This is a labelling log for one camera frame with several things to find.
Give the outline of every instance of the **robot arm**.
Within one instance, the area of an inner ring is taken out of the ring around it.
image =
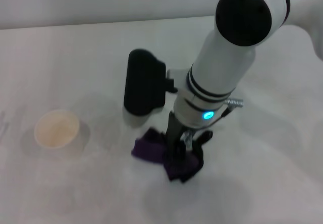
[[[322,7],[323,0],[219,0],[214,30],[192,68],[168,73],[179,90],[175,117],[193,129],[212,124],[209,116],[216,115],[253,64],[255,47],[284,24],[305,29],[323,59]]]
[[[138,116],[165,104],[165,92],[176,92],[170,112],[166,142],[168,156],[184,138],[192,136],[243,105],[230,99],[231,92],[255,60],[255,48],[282,25],[297,25],[312,38],[315,52],[323,60],[323,0],[219,0],[214,30],[207,36],[192,67],[169,70],[144,50],[129,56],[124,106]],[[228,107],[215,118],[219,108]]]

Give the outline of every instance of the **small cup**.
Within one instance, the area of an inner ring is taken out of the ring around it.
[[[48,157],[72,158],[82,154],[80,121],[72,112],[54,110],[45,114],[37,122],[35,140],[44,148]]]

